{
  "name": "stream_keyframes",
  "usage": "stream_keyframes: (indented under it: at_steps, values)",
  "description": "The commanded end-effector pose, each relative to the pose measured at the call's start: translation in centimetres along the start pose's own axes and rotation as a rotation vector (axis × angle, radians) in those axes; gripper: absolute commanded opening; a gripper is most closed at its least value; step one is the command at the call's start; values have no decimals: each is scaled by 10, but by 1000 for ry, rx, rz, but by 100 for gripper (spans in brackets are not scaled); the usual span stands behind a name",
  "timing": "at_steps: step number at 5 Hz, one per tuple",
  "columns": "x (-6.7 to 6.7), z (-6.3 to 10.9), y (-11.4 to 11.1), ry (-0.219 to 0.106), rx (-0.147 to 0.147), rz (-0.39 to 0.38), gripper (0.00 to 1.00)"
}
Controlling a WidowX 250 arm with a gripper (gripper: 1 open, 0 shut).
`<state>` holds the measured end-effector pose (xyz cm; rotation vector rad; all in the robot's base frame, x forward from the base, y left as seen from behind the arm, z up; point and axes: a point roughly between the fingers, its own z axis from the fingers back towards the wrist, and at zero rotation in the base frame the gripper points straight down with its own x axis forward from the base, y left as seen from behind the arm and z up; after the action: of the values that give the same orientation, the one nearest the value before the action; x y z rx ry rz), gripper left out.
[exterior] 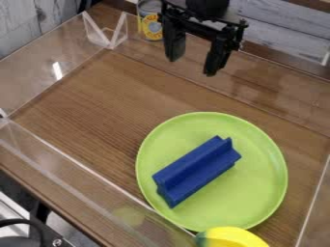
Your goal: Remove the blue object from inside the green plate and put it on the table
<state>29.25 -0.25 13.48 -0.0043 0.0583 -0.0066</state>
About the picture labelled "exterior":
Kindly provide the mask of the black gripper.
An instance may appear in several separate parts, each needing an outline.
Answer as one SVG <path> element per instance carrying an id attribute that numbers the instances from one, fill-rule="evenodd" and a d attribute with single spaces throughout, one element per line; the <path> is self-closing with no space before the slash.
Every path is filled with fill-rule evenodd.
<path id="1" fill-rule="evenodd" d="M 229 10 L 231 0 L 161 0 L 164 54 L 175 62 L 185 52 L 185 35 L 211 41 L 203 74 L 213 76 L 239 50 L 247 21 Z"/>

